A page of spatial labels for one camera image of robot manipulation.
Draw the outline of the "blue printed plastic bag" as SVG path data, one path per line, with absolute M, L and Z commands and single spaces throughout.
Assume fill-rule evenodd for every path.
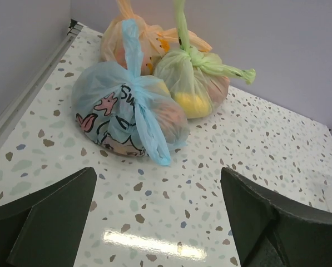
M 85 69 L 72 88 L 72 111 L 81 130 L 118 155 L 148 155 L 170 165 L 170 152 L 185 145 L 190 128 L 164 81 L 101 77 L 95 70 L 99 63 Z

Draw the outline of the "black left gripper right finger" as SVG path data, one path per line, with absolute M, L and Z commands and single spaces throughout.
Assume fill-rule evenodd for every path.
M 332 213 L 224 167 L 221 188 L 241 266 L 332 266 Z

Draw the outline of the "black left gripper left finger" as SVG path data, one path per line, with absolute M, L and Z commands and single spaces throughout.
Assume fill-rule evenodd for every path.
M 73 266 L 96 181 L 85 167 L 0 206 L 0 266 Z

